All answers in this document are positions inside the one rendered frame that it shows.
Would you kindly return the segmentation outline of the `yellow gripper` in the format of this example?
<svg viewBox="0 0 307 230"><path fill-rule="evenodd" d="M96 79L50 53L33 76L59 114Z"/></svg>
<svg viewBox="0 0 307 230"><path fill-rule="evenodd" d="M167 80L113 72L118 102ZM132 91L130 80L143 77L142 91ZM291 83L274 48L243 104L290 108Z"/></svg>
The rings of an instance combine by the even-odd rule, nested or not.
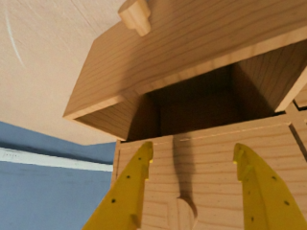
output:
<svg viewBox="0 0 307 230"><path fill-rule="evenodd" d="M82 230L137 230L154 143L145 142L120 173ZM250 147L236 143L233 163L242 182L245 230L307 230L285 181Z"/></svg>

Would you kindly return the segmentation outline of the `brown chest of drawers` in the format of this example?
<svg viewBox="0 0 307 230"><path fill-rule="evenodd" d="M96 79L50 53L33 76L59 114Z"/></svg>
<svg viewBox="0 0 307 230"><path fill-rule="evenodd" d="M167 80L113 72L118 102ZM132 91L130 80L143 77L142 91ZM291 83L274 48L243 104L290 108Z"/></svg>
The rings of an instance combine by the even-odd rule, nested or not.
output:
<svg viewBox="0 0 307 230"><path fill-rule="evenodd" d="M307 162L307 110L299 111L296 109L293 102L290 102L288 106L283 110L279 116L253 120L227 126L217 126L202 130L196 130L191 132L185 132L175 135L157 137L147 140L124 142L117 139L116 148L114 154L114 162L112 169L112 177L110 187L117 179L119 157L121 149L141 147L145 142L152 141L153 144L162 144L168 142L175 142L187 139L201 138L212 135L225 134L230 132L237 132L249 129L255 129L260 127L271 127L277 125L287 124L291 133L293 134L296 143L298 144L306 162Z"/></svg>

